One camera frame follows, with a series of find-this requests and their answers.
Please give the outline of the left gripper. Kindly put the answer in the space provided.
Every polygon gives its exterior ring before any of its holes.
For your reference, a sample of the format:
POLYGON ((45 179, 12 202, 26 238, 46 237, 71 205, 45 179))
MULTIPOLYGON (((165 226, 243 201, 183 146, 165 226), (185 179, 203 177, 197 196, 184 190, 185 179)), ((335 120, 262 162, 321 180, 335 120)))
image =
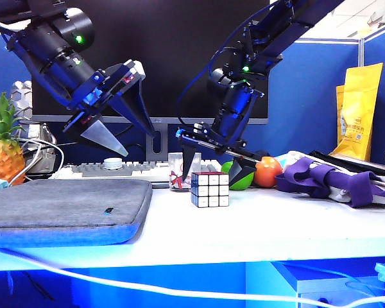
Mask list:
POLYGON ((76 113, 64 132, 80 132, 81 137, 126 157, 128 151, 104 125, 101 113, 110 107, 152 137, 154 127, 141 94, 145 77, 142 63, 131 59, 94 72, 73 92, 68 107, 76 113))

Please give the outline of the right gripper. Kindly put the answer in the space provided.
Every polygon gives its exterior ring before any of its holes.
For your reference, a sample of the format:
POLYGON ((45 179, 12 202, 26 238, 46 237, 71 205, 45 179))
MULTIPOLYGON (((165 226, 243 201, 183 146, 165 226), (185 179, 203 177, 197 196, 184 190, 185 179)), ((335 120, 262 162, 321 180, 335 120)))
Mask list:
POLYGON ((245 190, 251 186, 255 174, 255 162, 260 161, 264 151, 251 152, 246 149, 247 141, 241 138, 241 130, 231 135, 222 136, 210 124, 200 122, 188 129, 179 128, 176 138, 182 147, 183 171, 182 180, 185 181, 198 146, 210 148, 216 154, 228 153, 235 158, 228 171, 229 188, 231 190, 245 190))

